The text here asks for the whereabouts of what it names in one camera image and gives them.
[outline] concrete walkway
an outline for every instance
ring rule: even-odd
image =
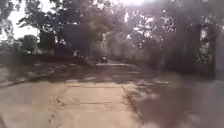
[[[1,88],[0,128],[224,127],[221,82],[128,65],[63,78]]]

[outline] car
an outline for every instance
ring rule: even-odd
[[[108,58],[107,57],[102,57],[100,60],[101,63],[108,63]]]

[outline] paved path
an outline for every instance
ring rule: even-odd
[[[67,71],[4,85],[0,128],[224,127],[221,82],[119,64]]]

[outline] dirt ground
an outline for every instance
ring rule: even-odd
[[[0,128],[224,127],[222,82],[116,63],[40,65],[0,68]]]

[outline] tree canopy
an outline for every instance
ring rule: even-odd
[[[21,27],[52,33],[56,43],[85,54],[107,54],[155,68],[194,71],[198,65],[214,65],[224,18],[221,0],[145,0],[138,6],[113,0],[49,2],[54,7],[43,12],[40,1],[26,0]]]

